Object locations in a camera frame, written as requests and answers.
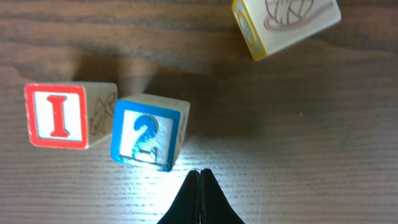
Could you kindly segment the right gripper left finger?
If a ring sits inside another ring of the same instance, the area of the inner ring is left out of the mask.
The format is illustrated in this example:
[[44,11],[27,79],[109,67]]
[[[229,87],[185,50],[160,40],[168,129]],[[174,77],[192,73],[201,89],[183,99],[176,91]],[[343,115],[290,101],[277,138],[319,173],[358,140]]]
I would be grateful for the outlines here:
[[170,208],[158,224],[199,224],[200,223],[200,174],[191,170]]

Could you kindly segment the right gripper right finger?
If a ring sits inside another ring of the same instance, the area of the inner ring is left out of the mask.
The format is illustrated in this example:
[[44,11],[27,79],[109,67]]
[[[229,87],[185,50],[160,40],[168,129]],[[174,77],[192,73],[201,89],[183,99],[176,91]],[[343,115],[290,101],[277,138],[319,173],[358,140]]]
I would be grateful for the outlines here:
[[210,169],[200,172],[201,224],[244,224],[225,197]]

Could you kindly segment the blue number 2 block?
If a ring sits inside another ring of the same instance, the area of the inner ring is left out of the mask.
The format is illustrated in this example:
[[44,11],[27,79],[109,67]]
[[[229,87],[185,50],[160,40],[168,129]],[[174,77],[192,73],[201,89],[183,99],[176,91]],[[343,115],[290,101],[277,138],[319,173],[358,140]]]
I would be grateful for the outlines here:
[[139,93],[116,102],[110,155],[119,163],[166,171],[183,146],[190,103]]

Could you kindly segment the red letter I block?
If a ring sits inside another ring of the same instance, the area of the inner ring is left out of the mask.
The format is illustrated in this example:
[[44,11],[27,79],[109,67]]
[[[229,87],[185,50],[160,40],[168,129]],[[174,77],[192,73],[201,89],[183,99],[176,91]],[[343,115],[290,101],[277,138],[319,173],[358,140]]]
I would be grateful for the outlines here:
[[28,83],[24,98],[34,146],[86,150],[112,133],[118,99],[115,83]]

